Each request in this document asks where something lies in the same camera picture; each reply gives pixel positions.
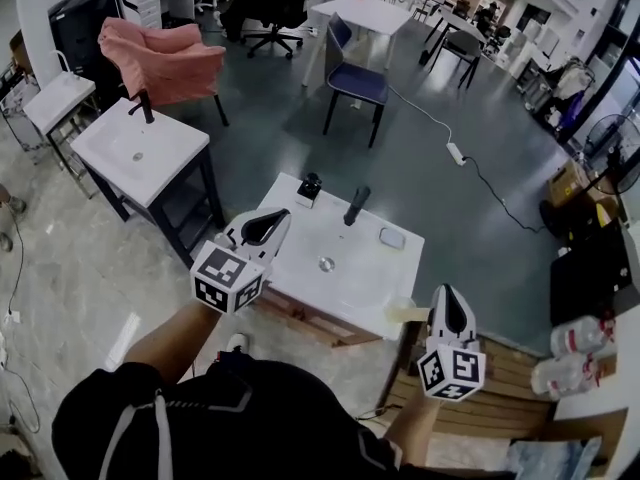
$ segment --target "pink towel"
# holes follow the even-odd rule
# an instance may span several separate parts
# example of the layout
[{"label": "pink towel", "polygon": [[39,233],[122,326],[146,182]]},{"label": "pink towel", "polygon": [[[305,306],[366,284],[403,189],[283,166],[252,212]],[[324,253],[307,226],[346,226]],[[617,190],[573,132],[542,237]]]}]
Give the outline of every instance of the pink towel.
[{"label": "pink towel", "polygon": [[158,30],[107,18],[98,43],[120,70],[130,98],[146,90],[155,106],[218,92],[216,78],[226,50],[205,46],[195,24]]}]

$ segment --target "white sink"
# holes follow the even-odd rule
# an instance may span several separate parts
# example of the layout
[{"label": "white sink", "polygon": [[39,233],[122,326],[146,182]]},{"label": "white sink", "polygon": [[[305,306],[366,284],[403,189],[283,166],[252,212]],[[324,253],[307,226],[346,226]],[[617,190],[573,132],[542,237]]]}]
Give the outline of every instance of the white sink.
[{"label": "white sink", "polygon": [[[273,261],[272,287],[365,331],[397,339],[401,325],[390,323],[385,309],[398,297],[411,297],[424,239],[364,210],[346,226],[342,217],[350,203],[321,191],[308,209],[294,201],[299,186],[300,180],[280,173],[260,204],[292,214]],[[404,235],[403,250],[379,240],[385,227]]]},{"label": "white sink", "polygon": [[148,207],[206,145],[209,136],[153,112],[147,124],[136,103],[121,99],[80,134],[71,148],[128,197]]}]

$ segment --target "sink drain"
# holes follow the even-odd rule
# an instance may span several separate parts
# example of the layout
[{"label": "sink drain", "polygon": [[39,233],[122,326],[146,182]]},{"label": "sink drain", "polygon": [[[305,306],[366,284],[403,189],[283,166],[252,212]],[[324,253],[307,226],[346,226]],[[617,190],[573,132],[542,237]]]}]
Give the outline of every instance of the sink drain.
[{"label": "sink drain", "polygon": [[318,262],[318,266],[320,267],[320,270],[322,270],[323,272],[332,272],[333,269],[336,268],[336,262],[333,261],[331,258],[322,257]]}]

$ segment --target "gray floor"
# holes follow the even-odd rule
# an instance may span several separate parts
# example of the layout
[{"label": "gray floor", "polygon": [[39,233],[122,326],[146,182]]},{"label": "gray floor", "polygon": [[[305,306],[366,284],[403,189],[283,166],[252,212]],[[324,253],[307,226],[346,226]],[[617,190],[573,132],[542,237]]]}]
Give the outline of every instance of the gray floor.
[{"label": "gray floor", "polygon": [[[204,19],[211,27],[211,16]],[[456,88],[464,68],[455,70],[457,58],[447,52],[428,76],[417,64],[427,33],[417,21],[401,30],[390,83],[447,122],[452,141],[478,161],[511,211],[525,224],[540,226],[537,204],[545,196],[545,180],[565,153],[527,114],[514,80],[487,59],[468,91]],[[330,91],[322,86],[321,63],[309,88],[300,84],[312,40],[292,61],[277,45],[248,59],[247,46],[220,34],[207,34],[206,40],[227,47],[220,97],[231,126],[220,125],[209,101],[171,111],[210,133],[227,208],[255,207],[280,171],[315,171],[325,190],[348,200],[358,185],[368,184],[373,193],[367,209],[425,238],[414,291],[419,305],[429,303],[439,283],[451,283],[467,298],[481,329],[547,350],[549,265],[557,244],[546,231],[520,229],[470,163],[454,164],[443,127],[391,95],[376,144],[368,150],[373,109],[353,109],[352,100],[341,98],[325,137]],[[385,47],[383,39],[374,43],[374,68],[381,68]]]}]

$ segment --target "plastic bottle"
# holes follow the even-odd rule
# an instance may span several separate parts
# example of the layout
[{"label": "plastic bottle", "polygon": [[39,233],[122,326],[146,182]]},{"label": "plastic bottle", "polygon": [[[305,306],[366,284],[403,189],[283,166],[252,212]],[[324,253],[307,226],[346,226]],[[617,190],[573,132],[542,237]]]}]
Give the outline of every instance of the plastic bottle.
[{"label": "plastic bottle", "polygon": [[551,331],[551,353],[554,357],[572,352],[590,354],[602,349],[612,339],[613,320],[583,316]]},{"label": "plastic bottle", "polygon": [[553,400],[584,393],[599,386],[598,363],[578,352],[547,359],[531,373],[531,389],[536,395],[549,393]]}]

